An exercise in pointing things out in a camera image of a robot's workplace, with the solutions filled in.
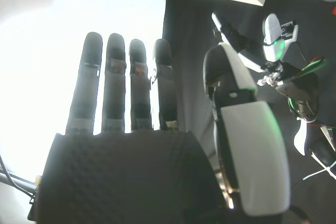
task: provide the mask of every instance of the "bright white background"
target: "bright white background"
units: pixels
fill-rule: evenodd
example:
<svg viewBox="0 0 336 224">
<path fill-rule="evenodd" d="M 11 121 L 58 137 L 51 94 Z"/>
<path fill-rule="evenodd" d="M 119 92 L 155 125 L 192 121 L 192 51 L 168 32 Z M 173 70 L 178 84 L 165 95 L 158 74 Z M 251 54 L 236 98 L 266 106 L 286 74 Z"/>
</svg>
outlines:
<svg viewBox="0 0 336 224">
<path fill-rule="evenodd" d="M 11 171 L 31 181 L 42 174 L 55 133 L 65 131 L 86 34 L 103 37 L 101 69 L 111 33 L 124 37 L 126 53 L 131 39 L 142 40 L 152 69 L 164 11 L 165 0 L 0 0 L 0 153 Z M 95 134 L 103 82 L 102 72 Z M 128 120 L 129 95 L 127 87 Z"/>
</svg>

